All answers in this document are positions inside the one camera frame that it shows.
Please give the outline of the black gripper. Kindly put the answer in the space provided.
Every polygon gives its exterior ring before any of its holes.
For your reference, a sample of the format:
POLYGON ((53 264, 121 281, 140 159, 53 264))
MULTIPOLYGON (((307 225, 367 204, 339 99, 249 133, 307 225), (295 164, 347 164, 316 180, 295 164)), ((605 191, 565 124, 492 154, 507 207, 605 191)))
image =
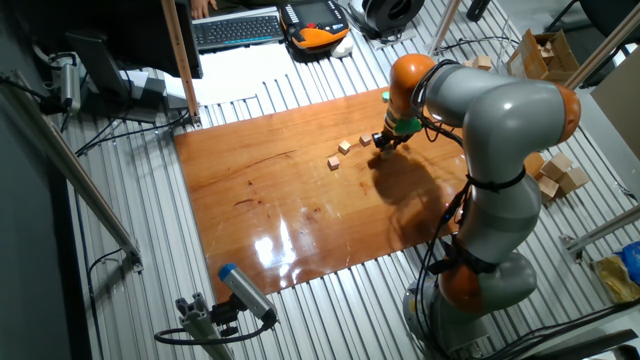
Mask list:
POLYGON ((412 137, 412 134, 408 135, 394 135, 392 132, 378 132, 372 134, 372 140, 377 148, 383 148, 382 152, 391 154, 395 153, 396 148, 407 142, 412 137))

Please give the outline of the person hand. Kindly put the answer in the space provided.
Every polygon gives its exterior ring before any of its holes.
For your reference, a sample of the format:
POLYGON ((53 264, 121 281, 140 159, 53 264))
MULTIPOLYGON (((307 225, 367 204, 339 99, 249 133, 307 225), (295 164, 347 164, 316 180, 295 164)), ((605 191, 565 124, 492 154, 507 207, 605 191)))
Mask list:
POLYGON ((191 16, 196 20, 208 18, 211 11, 218 10, 216 0, 190 0, 190 7, 191 16))

